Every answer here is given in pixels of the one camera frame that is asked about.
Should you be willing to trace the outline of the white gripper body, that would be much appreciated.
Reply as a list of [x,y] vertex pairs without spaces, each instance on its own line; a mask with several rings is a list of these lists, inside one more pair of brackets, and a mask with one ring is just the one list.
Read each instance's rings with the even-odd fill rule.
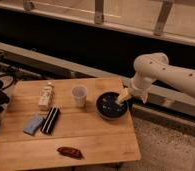
[[130,80],[129,92],[133,96],[140,98],[146,98],[148,96],[148,89],[151,86],[151,82],[143,78],[133,77]]

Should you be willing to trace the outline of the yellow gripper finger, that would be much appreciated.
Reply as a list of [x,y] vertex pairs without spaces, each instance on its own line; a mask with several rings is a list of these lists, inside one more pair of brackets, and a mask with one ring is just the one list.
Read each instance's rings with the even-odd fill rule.
[[147,95],[142,95],[141,99],[142,99],[143,103],[146,103],[147,102]]
[[131,94],[129,93],[129,89],[128,88],[124,88],[121,93],[119,94],[118,98],[117,98],[117,103],[121,104],[124,101],[128,100],[131,98]]

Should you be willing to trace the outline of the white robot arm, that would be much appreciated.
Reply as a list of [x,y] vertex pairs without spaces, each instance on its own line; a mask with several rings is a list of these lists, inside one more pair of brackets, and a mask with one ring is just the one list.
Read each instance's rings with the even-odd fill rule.
[[146,102],[150,87],[156,80],[195,98],[195,70],[170,65],[166,54],[140,55],[134,60],[133,66],[135,75],[130,79],[129,86],[120,92],[118,103],[133,96]]

